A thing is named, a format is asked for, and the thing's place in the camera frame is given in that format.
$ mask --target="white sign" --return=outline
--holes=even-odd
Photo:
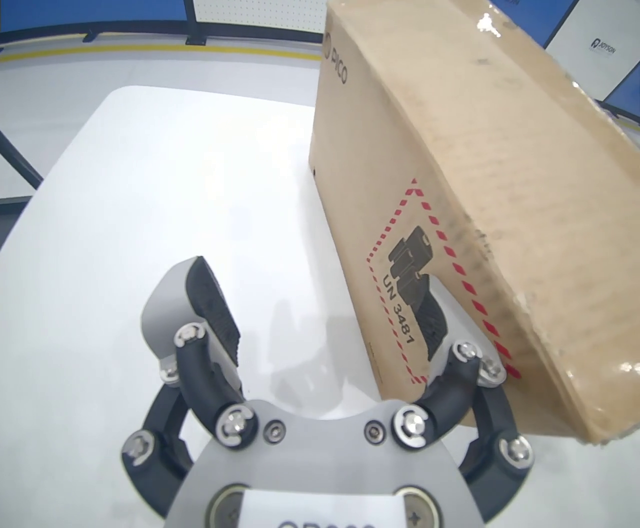
[[[406,528],[404,499],[249,489],[238,528]]]
[[[591,97],[604,100],[640,60],[637,0],[580,0],[547,47]]]

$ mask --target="white label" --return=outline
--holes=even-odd
[[[391,495],[246,490],[238,528],[406,528],[404,517]]]

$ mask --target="pegboard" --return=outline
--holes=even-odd
[[[194,0],[198,22],[324,33],[326,0]]]

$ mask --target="joyson logo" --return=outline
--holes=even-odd
[[[591,43],[591,51],[595,51],[596,53],[611,56],[616,52],[616,48],[614,48],[611,44],[602,42],[602,39],[600,38],[594,38],[593,42]]]
[[[322,51],[325,59],[331,59],[331,63],[334,64],[335,72],[342,81],[342,84],[347,84],[347,77],[349,75],[347,66],[340,58],[340,54],[338,53],[336,48],[333,47],[331,43],[331,33],[329,32],[324,34]]]

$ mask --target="yellow stripe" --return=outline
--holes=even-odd
[[[635,130],[636,132],[640,132],[640,127],[639,126],[634,125],[632,123],[628,123],[627,121],[621,121],[620,119],[616,119],[616,123],[618,123],[619,127],[622,127],[624,129],[626,128],[626,129],[629,129],[629,130]]]
[[[148,44],[148,45],[105,45],[73,48],[46,49],[41,51],[29,51],[26,53],[8,53],[0,55],[0,63],[19,61],[23,59],[35,59],[41,57],[55,57],[59,55],[76,55],[82,53],[114,53],[123,51],[164,51],[164,52],[193,52],[193,53],[238,53],[242,55],[263,55],[269,57],[284,57],[287,59],[302,59],[308,61],[320,61],[320,55],[311,53],[298,53],[295,51],[276,51],[272,49],[260,49],[249,47],[227,46],[187,46],[174,44]]]

